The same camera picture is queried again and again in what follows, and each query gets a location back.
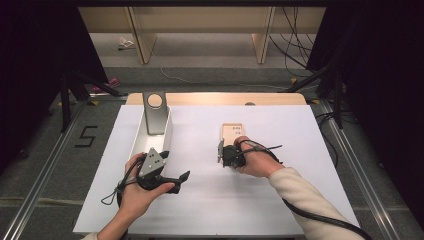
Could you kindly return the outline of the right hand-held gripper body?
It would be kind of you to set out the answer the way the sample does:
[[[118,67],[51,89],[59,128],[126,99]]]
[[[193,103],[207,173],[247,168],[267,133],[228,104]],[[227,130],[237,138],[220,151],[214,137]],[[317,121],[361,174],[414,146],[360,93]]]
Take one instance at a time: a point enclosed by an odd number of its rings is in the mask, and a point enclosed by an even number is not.
[[[223,167],[239,168],[246,165],[246,159],[239,143],[225,144],[222,139],[218,144],[218,163]]]

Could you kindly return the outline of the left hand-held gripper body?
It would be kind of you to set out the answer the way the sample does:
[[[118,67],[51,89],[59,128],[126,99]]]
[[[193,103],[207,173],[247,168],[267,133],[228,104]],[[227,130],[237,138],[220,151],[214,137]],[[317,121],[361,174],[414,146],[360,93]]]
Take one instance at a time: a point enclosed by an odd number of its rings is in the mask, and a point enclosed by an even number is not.
[[[176,183],[177,179],[167,178],[161,175],[162,170],[166,165],[166,159],[163,159],[154,148],[151,148],[148,153],[141,158],[141,166],[137,170],[136,181],[138,185],[145,190],[153,190],[164,183]],[[178,194],[180,187],[174,186],[169,194]]]

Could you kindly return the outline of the white plastic storage box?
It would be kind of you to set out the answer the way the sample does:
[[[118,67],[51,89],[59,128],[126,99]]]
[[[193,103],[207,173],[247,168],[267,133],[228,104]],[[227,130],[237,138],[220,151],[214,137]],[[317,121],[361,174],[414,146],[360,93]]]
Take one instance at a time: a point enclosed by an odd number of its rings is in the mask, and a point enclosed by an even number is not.
[[[173,132],[170,108],[168,108],[168,120],[165,133],[163,135],[148,134],[143,106],[129,105],[128,108],[130,109],[132,119],[136,122],[135,137],[129,156],[132,157],[141,152],[148,153],[151,148],[154,148],[158,153],[162,151],[169,151]]]

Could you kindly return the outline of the person's right hand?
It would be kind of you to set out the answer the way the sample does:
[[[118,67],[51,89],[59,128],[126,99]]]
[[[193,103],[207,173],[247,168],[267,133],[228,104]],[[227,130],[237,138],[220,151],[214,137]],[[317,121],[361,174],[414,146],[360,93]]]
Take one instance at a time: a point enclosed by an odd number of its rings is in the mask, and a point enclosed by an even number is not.
[[[275,171],[284,168],[284,165],[277,162],[265,147],[247,136],[240,136],[234,140],[236,146],[240,146],[245,157],[246,164],[238,167],[240,173],[254,177],[269,178]]]

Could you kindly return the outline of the person's left hand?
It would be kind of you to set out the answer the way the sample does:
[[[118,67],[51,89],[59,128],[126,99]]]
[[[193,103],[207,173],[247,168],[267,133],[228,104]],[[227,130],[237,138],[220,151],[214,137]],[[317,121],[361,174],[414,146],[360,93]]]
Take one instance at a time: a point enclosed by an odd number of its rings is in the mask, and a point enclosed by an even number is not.
[[[148,210],[156,198],[167,193],[174,186],[174,183],[164,183],[153,190],[145,190],[137,183],[127,185],[122,193],[117,216],[130,222],[135,221]]]

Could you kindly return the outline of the white table sheet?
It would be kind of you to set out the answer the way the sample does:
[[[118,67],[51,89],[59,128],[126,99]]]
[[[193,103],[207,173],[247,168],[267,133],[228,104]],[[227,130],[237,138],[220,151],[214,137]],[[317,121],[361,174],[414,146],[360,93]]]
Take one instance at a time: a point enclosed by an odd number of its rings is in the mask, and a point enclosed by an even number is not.
[[[302,233],[267,180],[217,161],[221,127],[240,123],[254,141],[272,148],[313,184],[351,223],[357,221],[307,105],[174,106],[169,157],[163,171],[189,179],[164,194],[129,229],[154,237],[293,237]]]

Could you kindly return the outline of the wooden table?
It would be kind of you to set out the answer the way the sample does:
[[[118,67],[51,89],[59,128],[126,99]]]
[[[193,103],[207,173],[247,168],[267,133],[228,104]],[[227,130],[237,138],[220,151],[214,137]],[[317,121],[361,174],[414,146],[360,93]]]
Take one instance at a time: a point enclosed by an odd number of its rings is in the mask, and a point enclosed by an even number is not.
[[[166,100],[169,105],[306,105],[299,93],[167,93]]]

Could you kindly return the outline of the pink object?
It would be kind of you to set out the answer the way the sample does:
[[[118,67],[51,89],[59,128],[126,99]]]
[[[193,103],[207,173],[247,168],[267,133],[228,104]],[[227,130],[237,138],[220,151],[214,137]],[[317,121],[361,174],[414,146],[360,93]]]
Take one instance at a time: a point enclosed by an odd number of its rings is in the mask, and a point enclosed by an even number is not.
[[[119,86],[119,85],[120,85],[120,81],[119,81],[117,78],[115,78],[115,77],[111,78],[111,79],[109,80],[109,82],[106,84],[106,86],[107,86],[107,87],[111,87],[111,88],[113,88],[113,87],[117,87],[117,86]],[[98,86],[93,86],[93,87],[92,87],[92,90],[93,90],[93,92],[94,92],[95,94],[99,94],[99,93],[104,92],[104,89],[102,89],[102,88],[100,88],[100,87],[98,87]]]

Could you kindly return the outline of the black metal stand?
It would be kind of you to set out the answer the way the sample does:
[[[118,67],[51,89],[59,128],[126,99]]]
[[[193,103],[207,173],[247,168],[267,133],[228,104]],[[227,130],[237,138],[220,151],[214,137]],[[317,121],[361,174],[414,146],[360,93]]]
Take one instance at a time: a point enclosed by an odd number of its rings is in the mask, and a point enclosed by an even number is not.
[[[61,108],[62,108],[62,129],[65,132],[71,124],[71,109],[69,93],[72,93],[77,101],[87,101],[90,97],[85,84],[91,84],[98,87],[100,90],[109,93],[114,97],[123,97],[124,93],[107,86],[105,83],[100,82],[86,74],[78,71],[70,71],[65,73],[60,80],[60,95],[61,95]]]
[[[342,101],[342,71],[335,67],[325,66],[317,72],[312,73],[299,83],[289,87],[286,93],[294,93],[303,87],[311,84],[313,81],[320,79],[316,94],[319,98],[327,98],[333,93],[333,117],[339,129],[343,128],[341,121],[341,101]]]

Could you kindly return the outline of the crumpled white paper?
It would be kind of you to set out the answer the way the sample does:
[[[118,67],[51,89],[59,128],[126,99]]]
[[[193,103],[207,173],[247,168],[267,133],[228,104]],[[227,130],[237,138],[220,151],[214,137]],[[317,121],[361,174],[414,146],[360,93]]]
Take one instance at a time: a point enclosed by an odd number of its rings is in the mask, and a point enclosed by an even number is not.
[[[118,40],[118,50],[129,50],[134,48],[134,43],[130,40],[125,39],[124,37],[120,37]]]

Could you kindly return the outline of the wooden shelf unit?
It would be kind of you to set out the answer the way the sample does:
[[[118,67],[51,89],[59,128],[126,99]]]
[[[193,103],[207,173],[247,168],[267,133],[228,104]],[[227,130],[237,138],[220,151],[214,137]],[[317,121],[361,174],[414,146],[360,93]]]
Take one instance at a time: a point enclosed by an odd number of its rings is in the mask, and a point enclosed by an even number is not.
[[[159,33],[246,33],[263,64],[268,36],[316,34],[324,7],[81,7],[90,33],[130,33],[139,61],[149,62]]]

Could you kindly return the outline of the dark curtain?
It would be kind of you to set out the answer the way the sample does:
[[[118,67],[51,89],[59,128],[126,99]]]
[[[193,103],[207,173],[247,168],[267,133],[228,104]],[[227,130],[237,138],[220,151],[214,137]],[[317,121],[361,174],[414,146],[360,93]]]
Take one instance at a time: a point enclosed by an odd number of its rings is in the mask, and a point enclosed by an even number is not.
[[[340,43],[349,103],[424,230],[424,0],[323,0],[308,66]]]
[[[0,175],[18,157],[77,72],[107,81],[77,6],[0,0]]]

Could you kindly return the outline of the aluminium floor rail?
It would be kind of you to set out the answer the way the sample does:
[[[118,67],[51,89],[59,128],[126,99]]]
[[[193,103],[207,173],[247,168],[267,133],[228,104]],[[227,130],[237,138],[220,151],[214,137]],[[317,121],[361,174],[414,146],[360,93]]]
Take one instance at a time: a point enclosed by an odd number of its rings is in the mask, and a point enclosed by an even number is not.
[[[386,211],[382,201],[377,195],[377,192],[368,179],[366,172],[364,171],[355,151],[344,133],[344,130],[340,128],[340,120],[332,118],[330,120],[330,126],[384,239],[399,240],[399,234],[393,225],[389,213]]]
[[[4,234],[0,235],[0,240],[18,240],[27,225],[31,214],[33,213],[39,197],[44,191],[62,153],[72,135],[75,124],[85,108],[85,102],[75,104],[74,112],[71,115],[69,125],[60,132],[54,146],[49,152],[49,156],[43,162],[43,166],[37,173],[37,178],[31,184],[31,188],[22,200],[16,198],[15,200],[7,200],[7,205],[16,204],[18,206],[17,212],[9,222]]]

